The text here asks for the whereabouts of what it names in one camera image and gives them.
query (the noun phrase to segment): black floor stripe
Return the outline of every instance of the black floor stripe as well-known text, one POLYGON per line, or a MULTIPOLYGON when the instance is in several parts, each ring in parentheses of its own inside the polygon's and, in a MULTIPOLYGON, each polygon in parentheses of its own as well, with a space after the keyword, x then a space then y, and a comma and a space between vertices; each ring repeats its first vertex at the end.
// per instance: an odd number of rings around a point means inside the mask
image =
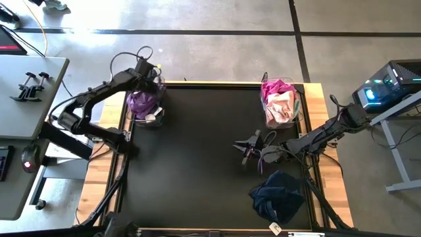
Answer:
MULTIPOLYGON (((75 29, 44 29, 47 34, 77 34, 75 29)), ((82 30, 83 33, 113 35, 195 35, 195 36, 294 36, 292 31, 268 30, 82 30)), ((42 33, 39 28, 15 30, 20 33, 42 33)))
POLYGON ((300 25, 298 24, 297 10, 295 9, 294 0, 289 0, 289 9, 291 11, 292 25, 295 32, 295 41, 297 42, 298 59, 301 66, 301 74, 303 75, 303 82, 310 83, 309 68, 307 67, 307 61, 305 60, 303 39, 301 38, 300 25))
MULTIPOLYGON (((314 37, 420 37, 421 32, 295 32, 268 30, 75 30, 73 28, 44 29, 48 34, 92 34, 115 35, 197 35, 197 36, 314 36, 314 37)), ((39 28, 21 28, 20 33, 42 33, 39 28)))
POLYGON ((316 37, 421 37, 421 32, 301 32, 316 37))

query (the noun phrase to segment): navy towel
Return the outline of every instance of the navy towel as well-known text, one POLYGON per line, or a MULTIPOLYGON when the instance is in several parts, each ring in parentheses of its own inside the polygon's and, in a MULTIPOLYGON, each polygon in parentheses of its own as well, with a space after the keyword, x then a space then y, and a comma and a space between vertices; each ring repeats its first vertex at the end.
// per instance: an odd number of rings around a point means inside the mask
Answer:
POLYGON ((250 191, 253 209, 259 216, 278 224, 288 223, 304 202, 300 183, 289 174, 276 171, 250 191))

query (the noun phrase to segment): computer tower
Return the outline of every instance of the computer tower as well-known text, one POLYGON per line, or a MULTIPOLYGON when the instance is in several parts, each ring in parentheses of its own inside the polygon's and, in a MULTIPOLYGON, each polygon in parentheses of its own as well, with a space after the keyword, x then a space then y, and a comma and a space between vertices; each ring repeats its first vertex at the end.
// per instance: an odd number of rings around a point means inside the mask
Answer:
POLYGON ((421 59, 392 60, 353 94, 367 113, 381 113, 421 90, 421 59))

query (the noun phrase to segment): white label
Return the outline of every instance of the white label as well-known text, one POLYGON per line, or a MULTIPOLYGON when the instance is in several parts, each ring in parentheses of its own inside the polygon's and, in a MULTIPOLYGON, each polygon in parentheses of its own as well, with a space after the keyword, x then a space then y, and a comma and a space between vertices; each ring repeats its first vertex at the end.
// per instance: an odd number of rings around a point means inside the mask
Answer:
POLYGON ((272 223, 269 226, 269 229, 277 236, 281 231, 282 228, 280 226, 278 226, 278 224, 276 223, 272 223))

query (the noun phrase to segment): pink cloth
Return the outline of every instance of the pink cloth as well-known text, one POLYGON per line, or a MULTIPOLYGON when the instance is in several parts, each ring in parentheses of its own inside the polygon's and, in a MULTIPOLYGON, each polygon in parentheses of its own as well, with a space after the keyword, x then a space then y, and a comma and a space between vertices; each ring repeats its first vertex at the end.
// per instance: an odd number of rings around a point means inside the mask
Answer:
POLYGON ((267 127, 276 128, 279 123, 289 122, 294 117, 294 94, 290 91, 268 96, 265 110, 267 127))
POLYGON ((272 95, 273 93, 282 94, 283 92, 295 92, 295 88, 291 84, 286 84, 279 79, 274 82, 263 82, 261 92, 264 102, 268 103, 268 95, 272 95))

